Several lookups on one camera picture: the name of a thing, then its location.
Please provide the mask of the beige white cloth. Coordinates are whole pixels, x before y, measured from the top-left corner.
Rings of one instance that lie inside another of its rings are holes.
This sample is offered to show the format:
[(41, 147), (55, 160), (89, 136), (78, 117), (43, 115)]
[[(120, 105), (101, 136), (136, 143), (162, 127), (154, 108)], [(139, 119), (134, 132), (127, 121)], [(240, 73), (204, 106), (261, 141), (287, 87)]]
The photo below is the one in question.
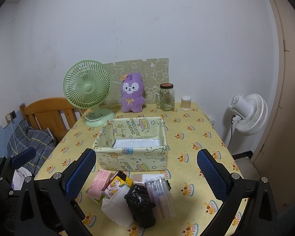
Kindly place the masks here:
[(145, 184), (147, 181), (153, 181), (159, 178), (165, 178), (164, 174), (133, 174), (130, 179), (135, 184)]

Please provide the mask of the clear pack of pens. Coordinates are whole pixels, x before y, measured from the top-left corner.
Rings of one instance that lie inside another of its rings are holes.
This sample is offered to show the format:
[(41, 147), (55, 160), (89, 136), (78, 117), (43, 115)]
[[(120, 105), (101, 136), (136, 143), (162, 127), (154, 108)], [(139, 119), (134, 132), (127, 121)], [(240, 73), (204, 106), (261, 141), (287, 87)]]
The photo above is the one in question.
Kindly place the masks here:
[(153, 177), (145, 181), (145, 187), (150, 201), (155, 204), (153, 214), (157, 220), (174, 218), (176, 216), (171, 200), (171, 185), (163, 177)]

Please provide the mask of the white cloth on bed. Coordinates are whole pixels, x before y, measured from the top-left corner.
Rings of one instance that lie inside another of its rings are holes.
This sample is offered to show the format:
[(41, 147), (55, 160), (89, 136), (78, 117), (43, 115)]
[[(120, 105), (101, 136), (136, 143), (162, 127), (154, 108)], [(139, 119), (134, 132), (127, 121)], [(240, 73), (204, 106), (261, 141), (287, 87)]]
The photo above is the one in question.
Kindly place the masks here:
[(21, 190), (23, 182), (27, 176), (32, 176), (32, 173), (28, 169), (24, 167), (15, 169), (11, 184), (13, 190)]

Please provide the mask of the wall power socket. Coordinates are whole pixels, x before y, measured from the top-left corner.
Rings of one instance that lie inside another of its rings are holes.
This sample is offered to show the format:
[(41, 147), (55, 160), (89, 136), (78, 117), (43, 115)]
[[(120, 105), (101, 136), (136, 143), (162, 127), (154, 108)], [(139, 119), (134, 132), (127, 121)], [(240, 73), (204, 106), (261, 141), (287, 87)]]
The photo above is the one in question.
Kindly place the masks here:
[(9, 114), (7, 114), (5, 116), (5, 119), (6, 119), (7, 124), (11, 123), (15, 118), (16, 118), (16, 112), (15, 112), (15, 110), (13, 110), (12, 112), (10, 112)]

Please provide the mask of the wooden bed headboard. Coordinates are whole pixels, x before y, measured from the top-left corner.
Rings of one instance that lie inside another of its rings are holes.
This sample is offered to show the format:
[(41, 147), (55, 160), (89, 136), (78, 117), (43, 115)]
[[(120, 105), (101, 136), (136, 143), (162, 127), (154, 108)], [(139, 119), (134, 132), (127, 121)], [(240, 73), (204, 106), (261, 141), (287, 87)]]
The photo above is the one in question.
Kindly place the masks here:
[(85, 109), (75, 108), (65, 98), (47, 98), (30, 105), (20, 105), (23, 118), (34, 129), (49, 129), (60, 142), (78, 121), (76, 113), (83, 116)]

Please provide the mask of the glass jar with lid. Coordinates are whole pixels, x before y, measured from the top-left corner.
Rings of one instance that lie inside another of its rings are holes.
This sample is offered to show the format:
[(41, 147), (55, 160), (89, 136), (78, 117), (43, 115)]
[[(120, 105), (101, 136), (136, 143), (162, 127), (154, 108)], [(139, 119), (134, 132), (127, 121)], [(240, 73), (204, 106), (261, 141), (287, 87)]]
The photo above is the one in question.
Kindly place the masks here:
[(157, 108), (162, 111), (172, 111), (175, 109), (174, 85), (171, 83), (160, 84), (159, 92), (156, 92)]

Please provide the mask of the green cartoon board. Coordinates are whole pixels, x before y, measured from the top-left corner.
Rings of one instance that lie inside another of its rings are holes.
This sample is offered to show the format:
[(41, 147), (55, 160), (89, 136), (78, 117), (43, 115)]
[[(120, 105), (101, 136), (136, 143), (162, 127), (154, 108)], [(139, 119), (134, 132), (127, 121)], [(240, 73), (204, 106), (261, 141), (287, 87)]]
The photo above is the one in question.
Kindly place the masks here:
[(125, 74), (140, 73), (144, 83), (144, 98), (146, 103), (156, 101), (159, 85), (169, 82), (169, 59), (130, 60), (107, 63), (106, 68), (111, 75), (111, 90), (103, 102), (105, 105), (117, 104), (121, 101), (121, 78)]

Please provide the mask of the yellow dark snack packet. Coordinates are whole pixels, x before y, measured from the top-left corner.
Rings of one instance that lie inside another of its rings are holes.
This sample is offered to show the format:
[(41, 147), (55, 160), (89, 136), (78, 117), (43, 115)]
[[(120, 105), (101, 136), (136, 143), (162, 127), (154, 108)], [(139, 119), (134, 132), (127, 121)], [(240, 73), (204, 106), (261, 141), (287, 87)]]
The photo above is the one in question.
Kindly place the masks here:
[(103, 188), (103, 194), (107, 198), (113, 197), (115, 193), (123, 186), (131, 187), (133, 180), (122, 171), (116, 172), (107, 182)]

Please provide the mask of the grey plaid blanket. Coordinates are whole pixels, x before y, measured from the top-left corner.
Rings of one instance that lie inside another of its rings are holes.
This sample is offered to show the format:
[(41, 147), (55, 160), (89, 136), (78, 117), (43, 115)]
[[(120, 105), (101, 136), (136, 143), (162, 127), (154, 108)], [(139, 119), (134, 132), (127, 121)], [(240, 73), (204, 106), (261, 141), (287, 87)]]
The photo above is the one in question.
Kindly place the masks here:
[(7, 155), (15, 156), (28, 148), (35, 148), (36, 156), (23, 165), (32, 175), (36, 176), (45, 161), (56, 148), (57, 141), (49, 130), (38, 130), (22, 120), (15, 128), (7, 144)]

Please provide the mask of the green desk fan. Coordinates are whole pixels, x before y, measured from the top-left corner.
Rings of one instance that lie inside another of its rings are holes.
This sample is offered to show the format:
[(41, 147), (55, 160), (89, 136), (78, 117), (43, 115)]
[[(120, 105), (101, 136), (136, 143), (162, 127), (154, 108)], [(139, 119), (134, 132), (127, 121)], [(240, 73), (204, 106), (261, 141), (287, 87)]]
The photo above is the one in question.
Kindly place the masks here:
[(110, 109), (101, 109), (111, 90), (111, 76), (100, 62), (84, 60), (73, 65), (63, 80), (63, 92), (67, 101), (85, 110), (85, 124), (89, 127), (103, 126), (115, 118)]

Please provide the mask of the pink paper packet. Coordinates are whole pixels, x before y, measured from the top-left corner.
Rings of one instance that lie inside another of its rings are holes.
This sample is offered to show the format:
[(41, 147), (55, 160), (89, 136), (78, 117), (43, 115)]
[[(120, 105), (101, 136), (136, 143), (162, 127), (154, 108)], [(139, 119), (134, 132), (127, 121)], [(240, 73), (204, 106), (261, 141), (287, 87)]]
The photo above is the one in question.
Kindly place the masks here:
[(111, 173), (104, 169), (99, 169), (94, 177), (87, 194), (90, 198), (100, 200), (103, 188), (111, 177)]

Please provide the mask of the black plastic bag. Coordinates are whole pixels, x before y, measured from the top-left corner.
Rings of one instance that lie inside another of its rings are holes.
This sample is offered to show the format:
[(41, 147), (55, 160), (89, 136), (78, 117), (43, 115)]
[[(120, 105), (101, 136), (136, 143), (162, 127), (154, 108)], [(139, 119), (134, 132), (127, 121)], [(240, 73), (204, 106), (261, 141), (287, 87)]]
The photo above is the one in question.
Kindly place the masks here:
[(139, 227), (147, 229), (156, 224), (153, 209), (156, 206), (148, 196), (147, 188), (143, 185), (133, 184), (124, 196), (133, 220)]

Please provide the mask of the patterned fabric storage box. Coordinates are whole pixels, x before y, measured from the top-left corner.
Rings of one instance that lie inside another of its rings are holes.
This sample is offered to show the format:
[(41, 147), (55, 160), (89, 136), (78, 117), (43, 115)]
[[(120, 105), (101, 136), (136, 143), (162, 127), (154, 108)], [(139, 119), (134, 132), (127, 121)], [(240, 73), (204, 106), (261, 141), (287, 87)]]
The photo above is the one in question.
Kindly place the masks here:
[(96, 160), (110, 171), (164, 171), (169, 146), (162, 117), (111, 119), (95, 138)]

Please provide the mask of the cotton swab container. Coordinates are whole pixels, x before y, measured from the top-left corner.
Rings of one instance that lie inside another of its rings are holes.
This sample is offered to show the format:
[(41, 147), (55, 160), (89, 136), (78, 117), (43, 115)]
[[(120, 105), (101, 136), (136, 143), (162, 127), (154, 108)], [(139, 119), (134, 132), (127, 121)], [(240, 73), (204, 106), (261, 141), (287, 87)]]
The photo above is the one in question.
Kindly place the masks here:
[(182, 96), (181, 97), (181, 109), (183, 111), (191, 110), (191, 96)]

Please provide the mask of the purple plush bunny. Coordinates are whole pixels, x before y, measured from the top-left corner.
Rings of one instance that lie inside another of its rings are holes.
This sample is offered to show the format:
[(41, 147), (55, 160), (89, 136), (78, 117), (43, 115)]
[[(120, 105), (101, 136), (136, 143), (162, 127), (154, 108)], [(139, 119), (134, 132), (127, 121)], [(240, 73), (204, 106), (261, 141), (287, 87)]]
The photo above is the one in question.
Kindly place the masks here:
[(143, 110), (145, 104), (143, 97), (144, 83), (140, 73), (124, 75), (120, 92), (122, 112), (139, 113)]

